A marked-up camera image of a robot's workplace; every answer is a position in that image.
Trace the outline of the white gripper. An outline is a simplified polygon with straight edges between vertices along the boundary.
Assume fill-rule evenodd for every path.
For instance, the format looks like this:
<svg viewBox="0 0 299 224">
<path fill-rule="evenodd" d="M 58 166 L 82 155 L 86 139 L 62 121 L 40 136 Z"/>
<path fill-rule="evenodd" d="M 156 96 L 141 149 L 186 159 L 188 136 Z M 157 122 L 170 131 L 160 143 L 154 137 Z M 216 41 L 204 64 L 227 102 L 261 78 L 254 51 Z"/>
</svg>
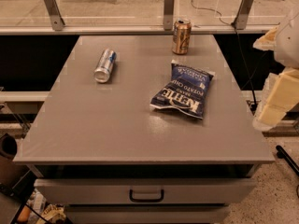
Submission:
<svg viewBox="0 0 299 224">
<path fill-rule="evenodd" d="M 274 49 L 275 60 L 291 67 L 278 75 L 270 73 L 263 85 L 262 100 L 252 125 L 265 132 L 276 127 L 299 104 L 299 7 L 294 7 L 278 28 L 273 27 L 258 38 L 253 47 L 263 51 Z"/>
</svg>

